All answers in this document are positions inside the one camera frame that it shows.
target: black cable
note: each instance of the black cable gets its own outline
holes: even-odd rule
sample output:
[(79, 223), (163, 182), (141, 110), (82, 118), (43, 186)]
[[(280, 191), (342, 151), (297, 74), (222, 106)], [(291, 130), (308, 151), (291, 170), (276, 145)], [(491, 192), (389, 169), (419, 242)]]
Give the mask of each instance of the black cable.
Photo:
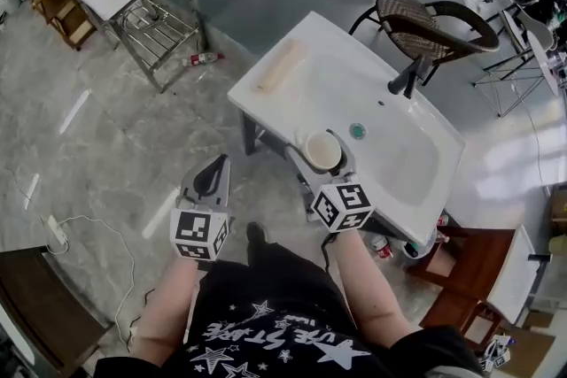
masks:
[(329, 233), (321, 244), (321, 252), (325, 258), (325, 273), (329, 273), (329, 253), (327, 252), (327, 245), (333, 243), (337, 239), (338, 233)]
[[(146, 292), (144, 295), (144, 308), (148, 305), (148, 296), (150, 295), (150, 293), (152, 293), (155, 289), (151, 289), (150, 291)], [(126, 340), (126, 349), (128, 350), (128, 352), (130, 351), (130, 340), (132, 340), (132, 327), (134, 326), (134, 323), (136, 323), (138, 320), (140, 320), (142, 318), (142, 315), (140, 315), (139, 317), (133, 319), (130, 322), (130, 326), (129, 326), (129, 332), (128, 332), (128, 339)]]

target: marble floor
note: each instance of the marble floor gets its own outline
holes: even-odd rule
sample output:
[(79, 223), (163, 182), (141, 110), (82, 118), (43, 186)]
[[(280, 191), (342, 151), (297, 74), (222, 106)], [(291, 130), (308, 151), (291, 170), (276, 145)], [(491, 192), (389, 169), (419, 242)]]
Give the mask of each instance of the marble floor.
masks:
[[(373, 0), (200, 1), (227, 58), (190, 68), (186, 59), (195, 52), (184, 46), (158, 73), (162, 81), (178, 79), (163, 95), (156, 94), (123, 48), (111, 50), (94, 34), (81, 52), (70, 50), (29, 4), (0, 32), (0, 250), (47, 240), (61, 251), (43, 226), (50, 214), (57, 220), (80, 214), (104, 220), (123, 234), (136, 259), (136, 286), (119, 317), (123, 329), (139, 315), (143, 294), (172, 258), (167, 210), (184, 172), (221, 152), (233, 162), (229, 207), (237, 218), (221, 258), (245, 261), (245, 225), (257, 220), (266, 224), (272, 241), (322, 265), (319, 247), (325, 232), (306, 223), (293, 172), (266, 148), (250, 158), (244, 155), (226, 93), (310, 10), (349, 28)], [(506, 6), (499, 1), (481, 5), (481, 13)], [(468, 33), (464, 25), (454, 31)], [(408, 64), (372, 23), (362, 25), (356, 38), (396, 69)], [(419, 89), (467, 139), (447, 209), (468, 227), (514, 228), (523, 222), (541, 250), (547, 242), (541, 228), (547, 203), (541, 181), (563, 181), (565, 174), (563, 99), (553, 98), (542, 84), (525, 106), (497, 120), (470, 85), (483, 66), (511, 52), (504, 38), (498, 53), (442, 66), (431, 84)], [(65, 127), (81, 96), (86, 101)], [(509, 89), (503, 96), (513, 100), (514, 94)], [(93, 311), (111, 320), (130, 284), (127, 253), (101, 223), (79, 219), (63, 228), (69, 251), (51, 256), (52, 265)], [(405, 265), (401, 258), (380, 264), (408, 317), (419, 320), (437, 290), (409, 279)], [(124, 352), (116, 329), (102, 352)]]

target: cup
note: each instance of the cup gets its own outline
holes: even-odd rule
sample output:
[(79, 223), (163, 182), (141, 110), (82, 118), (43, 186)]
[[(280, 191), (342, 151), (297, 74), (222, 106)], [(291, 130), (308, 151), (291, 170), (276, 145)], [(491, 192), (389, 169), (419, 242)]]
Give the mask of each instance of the cup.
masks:
[(327, 131), (310, 133), (297, 142), (311, 166), (320, 170), (335, 167), (343, 154), (337, 138)]

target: power strip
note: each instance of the power strip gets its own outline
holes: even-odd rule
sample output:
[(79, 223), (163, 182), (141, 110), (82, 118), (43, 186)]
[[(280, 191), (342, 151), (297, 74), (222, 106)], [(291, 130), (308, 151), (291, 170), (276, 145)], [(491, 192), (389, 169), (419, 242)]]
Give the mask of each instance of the power strip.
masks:
[(67, 235), (63, 231), (63, 228), (61, 228), (61, 226), (58, 224), (58, 222), (56, 221), (56, 219), (53, 216), (50, 216), (50, 218), (47, 219), (47, 225), (49, 226), (49, 228), (51, 229), (51, 232), (53, 232), (53, 234), (55, 235), (57, 240), (62, 245), (65, 245), (66, 242), (67, 242)]

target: sleeve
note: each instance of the sleeve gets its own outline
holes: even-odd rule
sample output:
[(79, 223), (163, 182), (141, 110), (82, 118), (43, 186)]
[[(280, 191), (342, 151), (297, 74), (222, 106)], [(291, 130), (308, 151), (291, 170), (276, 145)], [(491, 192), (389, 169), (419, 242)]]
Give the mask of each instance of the sleeve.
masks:
[(416, 331), (390, 349), (400, 376), (482, 376), (482, 368), (464, 337), (452, 326)]
[(143, 376), (157, 378), (161, 369), (138, 358), (105, 358), (97, 362), (94, 378), (123, 378), (124, 376)]

